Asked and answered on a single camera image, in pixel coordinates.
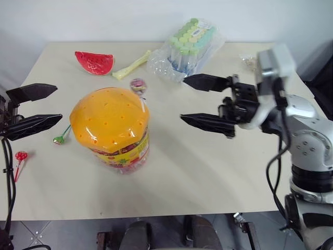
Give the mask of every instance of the red watermelon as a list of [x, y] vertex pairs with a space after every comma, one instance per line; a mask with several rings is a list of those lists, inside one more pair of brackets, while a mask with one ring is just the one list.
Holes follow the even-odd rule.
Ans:
[[97, 76], [108, 74], [114, 64], [113, 55], [75, 51], [75, 56], [86, 71]]

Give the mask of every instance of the tabletop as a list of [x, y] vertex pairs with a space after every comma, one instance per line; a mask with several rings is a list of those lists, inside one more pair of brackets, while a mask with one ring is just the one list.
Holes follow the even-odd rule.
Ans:
[[[127, 67], [146, 50], [162, 43], [55, 42], [49, 43], [23, 85], [48, 83], [58, 90], [46, 99], [19, 107], [25, 117], [62, 114], [51, 129], [13, 141], [13, 152], [27, 151], [17, 182], [13, 220], [57, 220], [212, 214], [276, 210], [265, 178], [267, 162], [277, 152], [278, 138], [236, 128], [232, 140], [201, 131], [183, 122], [180, 114], [216, 114], [223, 93], [196, 91], [181, 83], [162, 81], [142, 65], [123, 80], [93, 76], [79, 65], [74, 52], [114, 54], [113, 71]], [[226, 43], [201, 72], [217, 76], [239, 74], [243, 83], [255, 84], [253, 72], [240, 54], [255, 55], [272, 43]], [[75, 104], [86, 94], [105, 87], [129, 88], [143, 78], [150, 110], [150, 152], [138, 171], [120, 175], [101, 163], [70, 133], [64, 145], [53, 138], [69, 125]], [[288, 93], [309, 99], [312, 93], [295, 73]], [[278, 195], [288, 194], [290, 155], [283, 157]], [[0, 220], [7, 214], [5, 175], [0, 175]]]

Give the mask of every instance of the clear plastic wrapper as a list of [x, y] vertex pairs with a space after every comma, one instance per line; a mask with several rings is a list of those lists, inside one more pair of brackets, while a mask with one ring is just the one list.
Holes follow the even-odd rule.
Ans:
[[239, 55], [245, 66], [255, 72], [257, 69], [257, 58], [253, 55]]
[[151, 53], [147, 69], [167, 80], [181, 82], [198, 73], [224, 42], [216, 26], [192, 18], [160, 49]]

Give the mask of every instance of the lollipop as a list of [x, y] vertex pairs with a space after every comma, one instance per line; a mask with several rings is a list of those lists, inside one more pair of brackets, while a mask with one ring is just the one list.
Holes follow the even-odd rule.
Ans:
[[145, 112], [143, 93], [147, 90], [147, 85], [145, 81], [141, 78], [135, 78], [130, 83], [131, 90], [140, 97], [142, 111]]
[[60, 136], [57, 136], [57, 137], [54, 137], [53, 138], [53, 142], [54, 143], [56, 143], [56, 144], [58, 144], [58, 145], [61, 145], [61, 144], [63, 144], [64, 142], [65, 142], [65, 134], [66, 134], [66, 132], [69, 130], [71, 128], [71, 126], [69, 125], [67, 128], [66, 128], [66, 130], [64, 131], [64, 133], [62, 133], [62, 135], [60, 135]]
[[15, 158], [19, 161], [17, 163], [17, 166], [16, 166], [16, 173], [15, 173], [15, 178], [14, 178], [15, 182], [18, 179], [18, 173], [19, 173], [20, 165], [21, 165], [22, 161], [24, 161], [27, 157], [28, 157], [28, 153], [25, 152], [25, 151], [19, 151], [15, 154]]

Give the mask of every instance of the white wall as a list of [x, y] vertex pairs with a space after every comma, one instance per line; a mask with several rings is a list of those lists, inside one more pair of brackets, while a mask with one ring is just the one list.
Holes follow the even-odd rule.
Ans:
[[48, 41], [164, 41], [191, 17], [229, 41], [287, 43], [306, 79], [332, 54], [333, 0], [2, 0], [0, 85], [20, 85]]

